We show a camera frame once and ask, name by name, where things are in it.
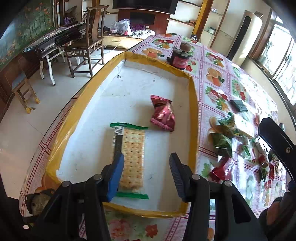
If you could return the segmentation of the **green cracker packet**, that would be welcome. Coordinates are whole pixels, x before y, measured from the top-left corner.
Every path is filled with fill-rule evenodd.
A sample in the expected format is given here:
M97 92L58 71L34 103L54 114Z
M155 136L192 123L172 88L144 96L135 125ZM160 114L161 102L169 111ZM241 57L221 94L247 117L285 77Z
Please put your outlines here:
M146 126L130 123L111 123L114 129L112 146L121 152L125 164L119 181L117 197L148 200L144 191L144 147Z

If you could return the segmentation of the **red candy packet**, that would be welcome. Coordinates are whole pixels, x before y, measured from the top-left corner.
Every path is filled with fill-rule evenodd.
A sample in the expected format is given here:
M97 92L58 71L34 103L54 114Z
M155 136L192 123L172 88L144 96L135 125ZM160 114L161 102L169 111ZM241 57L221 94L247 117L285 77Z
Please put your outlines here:
M222 157L218 161L218 166L215 167L210 173L210 178L215 182L233 180L233 167L235 161L231 157Z

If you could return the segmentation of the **green triangular snack bag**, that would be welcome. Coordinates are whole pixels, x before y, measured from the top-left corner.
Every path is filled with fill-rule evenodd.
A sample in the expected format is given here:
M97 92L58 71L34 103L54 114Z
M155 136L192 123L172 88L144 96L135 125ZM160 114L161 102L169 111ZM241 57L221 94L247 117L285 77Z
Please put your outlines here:
M218 123L222 126L222 134L228 138L240 136L239 129L237 128L234 121L233 113L229 112L226 117L218 119Z

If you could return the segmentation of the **red shiny snack bag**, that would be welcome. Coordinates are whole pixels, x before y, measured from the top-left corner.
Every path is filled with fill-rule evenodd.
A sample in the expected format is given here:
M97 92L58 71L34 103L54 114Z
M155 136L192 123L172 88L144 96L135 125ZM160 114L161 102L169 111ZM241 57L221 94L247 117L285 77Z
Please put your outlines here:
M173 132L175 129L175 115L171 105L172 101L152 94L151 101L154 106L154 113L150 122L166 131Z

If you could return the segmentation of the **dark green flat packet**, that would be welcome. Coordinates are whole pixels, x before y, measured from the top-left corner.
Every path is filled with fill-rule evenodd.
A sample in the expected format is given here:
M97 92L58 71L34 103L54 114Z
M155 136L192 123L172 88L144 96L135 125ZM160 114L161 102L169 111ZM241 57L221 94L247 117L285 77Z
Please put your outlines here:
M248 111L247 107L244 105L243 101L240 99L231 100L230 103L237 113Z

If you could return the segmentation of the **yellow-rimmed white tray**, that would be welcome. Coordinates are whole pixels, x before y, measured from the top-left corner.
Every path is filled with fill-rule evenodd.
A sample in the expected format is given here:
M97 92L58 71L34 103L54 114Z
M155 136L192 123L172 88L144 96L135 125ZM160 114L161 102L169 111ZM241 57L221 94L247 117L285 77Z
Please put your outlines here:
M175 129L150 122L151 94L172 101ZM106 207L143 217L177 217L187 204L178 197L169 167L177 153L183 164L196 167L198 102L193 78L165 62L132 52L112 58L93 76L70 109L46 167L55 187L63 181L86 181L111 163L111 123L146 126L144 191L148 200L114 197Z

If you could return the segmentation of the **wooden chair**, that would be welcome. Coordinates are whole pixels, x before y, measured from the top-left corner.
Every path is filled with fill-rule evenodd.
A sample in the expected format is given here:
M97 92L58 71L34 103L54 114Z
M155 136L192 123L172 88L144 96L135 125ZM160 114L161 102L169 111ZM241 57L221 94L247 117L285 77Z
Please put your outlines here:
M98 5L87 7L85 36L65 47L65 55L68 62L71 77L75 73L89 73L93 76L93 67L98 64L104 65L104 19L109 6ZM83 58L83 61L75 68L72 67L71 58ZM82 65L88 64L88 71L80 71Z

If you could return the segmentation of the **white tower air conditioner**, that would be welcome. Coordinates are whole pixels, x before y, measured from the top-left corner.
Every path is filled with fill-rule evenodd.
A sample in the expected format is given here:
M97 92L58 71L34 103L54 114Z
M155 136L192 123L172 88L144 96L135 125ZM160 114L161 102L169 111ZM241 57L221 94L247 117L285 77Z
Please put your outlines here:
M245 10L239 28L230 45L227 58L241 66L259 35L262 20L254 13Z

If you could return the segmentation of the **small wooden stool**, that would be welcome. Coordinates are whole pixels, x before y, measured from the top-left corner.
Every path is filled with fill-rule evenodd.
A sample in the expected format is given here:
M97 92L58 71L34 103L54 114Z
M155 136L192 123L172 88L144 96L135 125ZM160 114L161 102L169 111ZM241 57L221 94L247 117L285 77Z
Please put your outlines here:
M27 114L30 114L34 107L28 106L28 100L33 97L36 104L40 103L35 91L33 90L28 78L25 73L19 74L11 84L12 92L15 94L21 105L24 107Z

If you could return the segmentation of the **black keyboard on stand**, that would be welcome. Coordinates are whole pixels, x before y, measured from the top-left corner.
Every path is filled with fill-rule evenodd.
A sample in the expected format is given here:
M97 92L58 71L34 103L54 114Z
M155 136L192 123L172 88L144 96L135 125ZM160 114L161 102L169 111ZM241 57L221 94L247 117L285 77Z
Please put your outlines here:
M65 51L63 46L70 43L71 41L81 37L85 33L85 23L75 23L65 27L59 27L55 30L45 34L36 41L32 42L22 51L22 55L27 59L31 60L37 57L40 61L39 73L42 79L44 79L43 66L44 62L47 62L49 77L52 84L55 86L56 82L53 77L51 62L58 56L66 61Z

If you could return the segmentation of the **white plastic bag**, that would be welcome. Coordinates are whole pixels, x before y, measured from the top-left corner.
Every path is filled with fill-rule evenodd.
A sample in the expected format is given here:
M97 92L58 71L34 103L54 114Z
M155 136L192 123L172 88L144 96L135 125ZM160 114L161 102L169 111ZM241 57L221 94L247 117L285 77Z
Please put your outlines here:
M130 27L130 20L123 19L121 21L115 21L110 28L110 31L114 34L119 34L123 36L132 36L132 30Z

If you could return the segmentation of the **black television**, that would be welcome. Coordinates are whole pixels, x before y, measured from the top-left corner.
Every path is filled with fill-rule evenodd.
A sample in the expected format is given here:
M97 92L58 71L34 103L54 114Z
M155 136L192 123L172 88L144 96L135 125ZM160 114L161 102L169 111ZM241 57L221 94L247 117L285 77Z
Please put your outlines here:
M178 0L113 0L113 9L144 9L174 14Z

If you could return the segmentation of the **floral wall painting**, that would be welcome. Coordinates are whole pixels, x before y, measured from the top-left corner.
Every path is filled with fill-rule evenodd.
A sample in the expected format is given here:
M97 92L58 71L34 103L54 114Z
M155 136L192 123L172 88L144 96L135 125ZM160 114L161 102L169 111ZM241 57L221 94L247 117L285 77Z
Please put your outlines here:
M29 1L1 37L1 68L53 28L53 1Z

